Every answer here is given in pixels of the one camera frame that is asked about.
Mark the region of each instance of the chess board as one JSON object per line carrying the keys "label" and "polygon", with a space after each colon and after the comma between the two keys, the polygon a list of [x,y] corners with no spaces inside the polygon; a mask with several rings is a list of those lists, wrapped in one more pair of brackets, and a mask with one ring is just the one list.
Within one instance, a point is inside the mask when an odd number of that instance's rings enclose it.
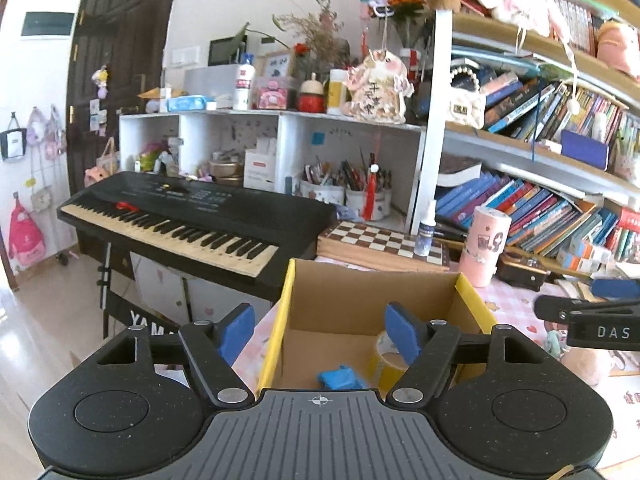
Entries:
{"label": "chess board", "polygon": [[434,240],[429,256],[414,254],[415,237],[365,224],[340,222],[318,237],[318,255],[375,270],[446,272],[449,250]]}

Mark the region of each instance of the dark brown door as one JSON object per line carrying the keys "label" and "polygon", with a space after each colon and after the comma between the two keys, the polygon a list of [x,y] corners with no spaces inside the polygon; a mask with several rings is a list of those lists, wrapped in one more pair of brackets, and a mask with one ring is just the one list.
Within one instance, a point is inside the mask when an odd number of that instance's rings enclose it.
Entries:
{"label": "dark brown door", "polygon": [[[84,187],[84,171],[95,165],[108,137],[118,146],[118,110],[132,112],[137,95],[160,85],[162,52],[173,0],[81,0],[69,63],[66,96],[68,174],[71,193]],[[89,128],[89,101],[97,97],[91,76],[108,67],[106,136]],[[80,250],[102,259],[103,243],[81,232]],[[129,253],[113,248],[113,269],[132,276]]]}

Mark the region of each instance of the glue bottle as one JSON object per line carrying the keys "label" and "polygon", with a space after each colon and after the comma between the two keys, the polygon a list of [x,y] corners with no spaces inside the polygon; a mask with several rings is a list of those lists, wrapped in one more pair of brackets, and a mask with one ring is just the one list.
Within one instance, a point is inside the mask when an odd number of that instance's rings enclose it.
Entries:
{"label": "glue bottle", "polygon": [[242,54],[238,75],[236,76],[236,93],[234,94],[234,110],[248,110],[251,99],[251,82],[255,76],[253,54]]}
{"label": "glue bottle", "polygon": [[436,229],[436,201],[431,200],[427,205],[427,211],[420,220],[418,235],[415,238],[414,254],[417,256],[429,256],[433,232]]}

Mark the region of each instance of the circular cover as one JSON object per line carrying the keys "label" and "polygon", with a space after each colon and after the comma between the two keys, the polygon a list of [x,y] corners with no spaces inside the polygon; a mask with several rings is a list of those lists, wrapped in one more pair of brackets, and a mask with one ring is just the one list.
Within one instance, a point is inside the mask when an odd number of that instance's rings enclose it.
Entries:
{"label": "circular cover", "polygon": [[567,464],[598,462],[612,428],[590,388],[542,375],[527,381],[516,370],[511,377],[495,381],[485,374],[443,395],[436,423],[461,456],[518,478],[548,478]]}
{"label": "circular cover", "polygon": [[118,374],[100,366],[67,376],[29,416],[31,441],[45,466],[100,478],[158,468],[196,439],[204,414],[196,394],[157,374]]}

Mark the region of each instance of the red flower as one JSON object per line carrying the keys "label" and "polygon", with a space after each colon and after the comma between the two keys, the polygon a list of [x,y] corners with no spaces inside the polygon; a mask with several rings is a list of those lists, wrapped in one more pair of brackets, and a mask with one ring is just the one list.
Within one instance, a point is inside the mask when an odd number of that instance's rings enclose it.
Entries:
{"label": "red flower", "polygon": [[304,43],[296,43],[293,47],[293,50],[296,53],[296,56],[304,56],[307,52],[309,52],[309,47]]}

